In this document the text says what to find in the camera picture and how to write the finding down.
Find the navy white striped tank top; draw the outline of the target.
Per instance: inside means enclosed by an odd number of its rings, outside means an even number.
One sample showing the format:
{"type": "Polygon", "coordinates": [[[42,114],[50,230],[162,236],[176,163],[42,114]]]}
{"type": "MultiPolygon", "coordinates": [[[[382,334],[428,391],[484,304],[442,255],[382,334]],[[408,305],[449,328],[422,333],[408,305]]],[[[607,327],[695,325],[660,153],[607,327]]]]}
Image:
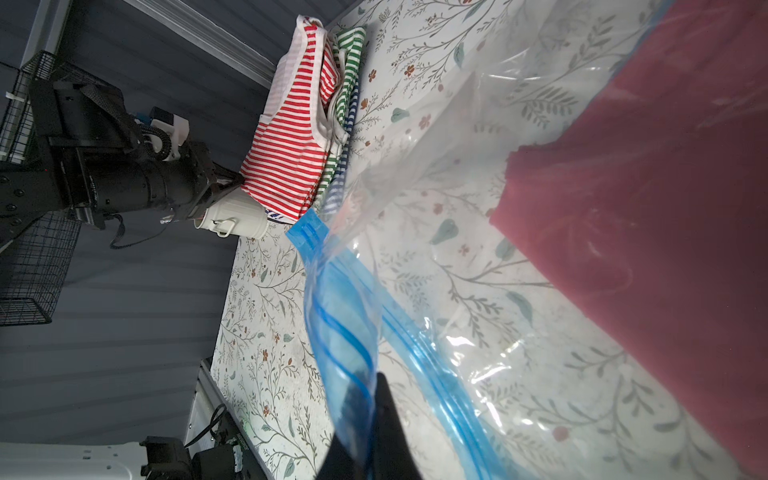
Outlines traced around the navy white striped tank top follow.
{"type": "Polygon", "coordinates": [[[281,223],[338,200],[346,183],[357,87],[340,88],[328,110],[309,100],[307,81],[272,88],[241,168],[243,191],[281,223]]]}

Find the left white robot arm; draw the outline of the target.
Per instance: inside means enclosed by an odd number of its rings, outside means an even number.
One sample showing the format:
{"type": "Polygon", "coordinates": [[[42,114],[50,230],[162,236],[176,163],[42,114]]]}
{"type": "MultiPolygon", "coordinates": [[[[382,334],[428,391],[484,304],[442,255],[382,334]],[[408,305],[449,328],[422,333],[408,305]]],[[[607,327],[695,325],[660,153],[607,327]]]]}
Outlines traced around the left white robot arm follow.
{"type": "Polygon", "coordinates": [[[244,182],[204,143],[174,146],[129,114],[114,87],[34,80],[23,111],[31,132],[1,163],[2,243],[57,211],[98,229],[145,210],[192,220],[244,182]]]}

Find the red white striped tank top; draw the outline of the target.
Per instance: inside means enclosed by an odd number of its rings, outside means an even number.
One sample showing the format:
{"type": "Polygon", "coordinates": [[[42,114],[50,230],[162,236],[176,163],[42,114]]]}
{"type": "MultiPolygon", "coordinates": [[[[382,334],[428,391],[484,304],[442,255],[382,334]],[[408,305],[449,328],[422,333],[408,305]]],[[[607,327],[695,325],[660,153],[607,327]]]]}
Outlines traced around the red white striped tank top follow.
{"type": "Polygon", "coordinates": [[[321,21],[298,16],[240,169],[243,190],[269,218],[293,224],[312,206],[334,138],[328,110],[339,84],[321,21]]]}

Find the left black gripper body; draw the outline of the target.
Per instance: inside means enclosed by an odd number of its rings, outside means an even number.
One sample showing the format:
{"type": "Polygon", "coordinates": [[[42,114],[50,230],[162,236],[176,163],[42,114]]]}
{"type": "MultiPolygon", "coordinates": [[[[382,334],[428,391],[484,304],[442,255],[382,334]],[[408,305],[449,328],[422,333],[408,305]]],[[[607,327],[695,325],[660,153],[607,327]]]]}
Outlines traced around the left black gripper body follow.
{"type": "Polygon", "coordinates": [[[118,214],[152,209],[193,219],[244,183],[241,174],[213,162],[203,142],[186,142],[180,154],[171,161],[87,161],[83,220],[103,224],[118,214]]]}

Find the clear vacuum bag blue zipper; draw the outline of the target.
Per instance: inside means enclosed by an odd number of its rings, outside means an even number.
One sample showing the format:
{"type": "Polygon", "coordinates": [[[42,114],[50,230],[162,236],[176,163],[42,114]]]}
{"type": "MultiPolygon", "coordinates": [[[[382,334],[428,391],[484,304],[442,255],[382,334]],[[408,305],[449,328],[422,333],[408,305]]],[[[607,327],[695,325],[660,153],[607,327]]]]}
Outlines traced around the clear vacuum bag blue zipper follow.
{"type": "Polygon", "coordinates": [[[491,222],[677,1],[512,1],[394,113],[331,217],[289,233],[333,427],[371,453],[377,374],[422,479],[763,479],[491,222]]]}

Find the green white striped tank top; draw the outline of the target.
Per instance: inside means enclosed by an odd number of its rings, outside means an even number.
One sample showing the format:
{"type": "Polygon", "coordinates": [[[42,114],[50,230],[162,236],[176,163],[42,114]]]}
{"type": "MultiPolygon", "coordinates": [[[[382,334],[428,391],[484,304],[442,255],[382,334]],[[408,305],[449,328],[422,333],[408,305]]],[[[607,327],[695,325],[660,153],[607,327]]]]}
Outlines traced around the green white striped tank top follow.
{"type": "Polygon", "coordinates": [[[329,218],[341,207],[349,164],[350,138],[357,116],[360,70],[367,41],[367,28],[339,30],[330,48],[339,72],[337,91],[329,105],[333,115],[333,138],[313,208],[329,218]]]}

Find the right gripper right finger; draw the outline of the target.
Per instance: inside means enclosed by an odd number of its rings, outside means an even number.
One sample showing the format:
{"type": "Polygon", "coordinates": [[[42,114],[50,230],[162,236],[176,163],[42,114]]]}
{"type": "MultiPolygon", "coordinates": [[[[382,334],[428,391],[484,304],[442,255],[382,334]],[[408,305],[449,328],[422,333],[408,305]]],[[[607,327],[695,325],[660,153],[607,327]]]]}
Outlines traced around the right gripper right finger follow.
{"type": "Polygon", "coordinates": [[[372,479],[422,480],[411,455],[386,376],[377,374],[370,473],[372,479]]]}

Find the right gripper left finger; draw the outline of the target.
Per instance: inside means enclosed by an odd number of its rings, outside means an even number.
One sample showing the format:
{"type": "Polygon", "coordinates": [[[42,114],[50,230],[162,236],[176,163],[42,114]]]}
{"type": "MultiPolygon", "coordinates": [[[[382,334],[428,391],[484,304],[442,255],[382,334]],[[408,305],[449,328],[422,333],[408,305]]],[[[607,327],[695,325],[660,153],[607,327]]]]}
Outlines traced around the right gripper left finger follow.
{"type": "Polygon", "coordinates": [[[361,480],[364,468],[348,454],[339,440],[333,440],[317,472],[316,480],[361,480]]]}

